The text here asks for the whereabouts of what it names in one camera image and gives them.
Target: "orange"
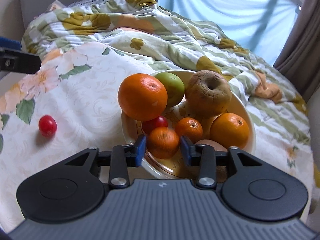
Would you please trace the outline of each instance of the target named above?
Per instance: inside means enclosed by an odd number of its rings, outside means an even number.
[[[210,139],[223,147],[237,146],[243,149],[249,138],[247,122],[239,115],[226,113],[218,116],[210,127]]]
[[[147,138],[147,149],[156,158],[170,159],[179,150],[179,136],[167,127],[157,127]]]
[[[176,133],[180,136],[187,136],[192,143],[196,143],[197,141],[202,139],[202,126],[196,119],[185,117],[182,118],[174,128]]]
[[[161,115],[167,100],[164,85],[148,74],[137,73],[126,77],[118,90],[122,111],[137,121],[149,121]]]

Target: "wall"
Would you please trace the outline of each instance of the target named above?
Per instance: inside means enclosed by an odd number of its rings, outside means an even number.
[[[0,36],[20,41],[23,34],[19,0],[0,0]]]

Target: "red tomato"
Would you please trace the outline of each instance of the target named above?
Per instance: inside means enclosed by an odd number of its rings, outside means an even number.
[[[57,123],[50,115],[44,115],[39,120],[39,130],[44,137],[51,137],[57,131]]]
[[[149,135],[157,127],[168,127],[168,122],[163,116],[158,116],[150,121],[142,122],[142,130]]]

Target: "blue sheet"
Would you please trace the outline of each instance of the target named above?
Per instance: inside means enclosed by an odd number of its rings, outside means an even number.
[[[297,19],[290,0],[158,0],[191,20],[210,20],[224,33],[273,65]]]

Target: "green fruit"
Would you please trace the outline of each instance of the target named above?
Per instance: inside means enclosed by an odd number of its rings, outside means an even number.
[[[176,106],[184,96],[184,84],[175,74],[169,72],[161,72],[155,76],[167,90],[168,102],[167,107]]]

